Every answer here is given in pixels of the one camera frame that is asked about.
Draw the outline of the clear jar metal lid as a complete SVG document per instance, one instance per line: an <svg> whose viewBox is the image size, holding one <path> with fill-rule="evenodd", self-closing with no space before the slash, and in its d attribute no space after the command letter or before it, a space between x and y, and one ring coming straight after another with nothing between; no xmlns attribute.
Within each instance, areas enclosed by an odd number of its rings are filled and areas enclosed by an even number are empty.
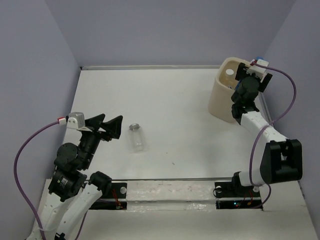
<svg viewBox="0 0 320 240"><path fill-rule="evenodd" d="M138 123L133 123L128 127L130 143L135 152L145 150L145 137L143 128Z"/></svg>

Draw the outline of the blue label bottle blue cap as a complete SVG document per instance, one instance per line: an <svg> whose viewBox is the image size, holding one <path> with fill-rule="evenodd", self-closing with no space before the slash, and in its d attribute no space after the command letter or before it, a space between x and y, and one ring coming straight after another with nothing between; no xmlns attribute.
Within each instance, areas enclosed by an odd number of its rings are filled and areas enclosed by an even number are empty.
<svg viewBox="0 0 320 240"><path fill-rule="evenodd" d="M237 84L233 88L234 90L237 90L239 88L242 79L244 79L245 77L254 77L260 84L263 82L265 77L262 80L260 80L258 77L255 77L254 74L252 74L252 75L247 74L247 69L250 67L250 62L251 61L249 61L248 63L245 63L245 62L242 61L242 62L240 62L238 64L238 68L237 68L237 71L236 71L236 74L235 74L235 77L234 77L234 79L237 81Z"/></svg>

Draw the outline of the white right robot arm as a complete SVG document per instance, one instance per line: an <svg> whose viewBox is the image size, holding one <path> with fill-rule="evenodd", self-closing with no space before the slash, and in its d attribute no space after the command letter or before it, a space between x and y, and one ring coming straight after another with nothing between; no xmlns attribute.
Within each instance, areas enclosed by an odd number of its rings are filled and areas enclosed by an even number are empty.
<svg viewBox="0 0 320 240"><path fill-rule="evenodd" d="M242 196L249 187L259 187L299 181L303 176L302 144L289 139L267 122L255 104L264 92L272 74L267 73L269 63L262 59L239 63L235 80L238 82L231 96L231 113L236 122L247 129L255 140L249 158L249 170L234 173L230 190Z"/></svg>

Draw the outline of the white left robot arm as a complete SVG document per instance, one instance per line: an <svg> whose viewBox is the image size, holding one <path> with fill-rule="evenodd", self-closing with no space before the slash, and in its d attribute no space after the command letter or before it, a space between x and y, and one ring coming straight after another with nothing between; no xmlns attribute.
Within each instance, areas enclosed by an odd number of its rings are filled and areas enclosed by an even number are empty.
<svg viewBox="0 0 320 240"><path fill-rule="evenodd" d="M68 240L89 208L110 194L112 179L97 171L90 177L82 172L90 167L101 141L121 136L123 116L104 121L105 114L85 119L82 112L72 112L58 119L60 125L81 132L78 144L61 145L54 160L55 171L39 224L34 226L30 240Z"/></svg>

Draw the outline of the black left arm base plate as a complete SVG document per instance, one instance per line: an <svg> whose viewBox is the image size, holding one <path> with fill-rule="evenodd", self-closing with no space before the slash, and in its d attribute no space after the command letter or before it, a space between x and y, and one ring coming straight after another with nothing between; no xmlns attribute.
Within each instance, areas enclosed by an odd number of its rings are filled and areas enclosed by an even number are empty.
<svg viewBox="0 0 320 240"><path fill-rule="evenodd" d="M108 193L103 194L92 206L91 210L120 211L127 209L127 189L126 182L112 182Z"/></svg>

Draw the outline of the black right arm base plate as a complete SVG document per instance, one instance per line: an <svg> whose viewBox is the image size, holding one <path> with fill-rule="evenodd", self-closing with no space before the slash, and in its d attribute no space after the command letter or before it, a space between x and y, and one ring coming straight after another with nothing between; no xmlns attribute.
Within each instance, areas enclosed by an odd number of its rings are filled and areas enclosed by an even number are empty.
<svg viewBox="0 0 320 240"><path fill-rule="evenodd" d="M212 191L217 210L262 209L260 191L253 186L235 188L231 181L214 183Z"/></svg>

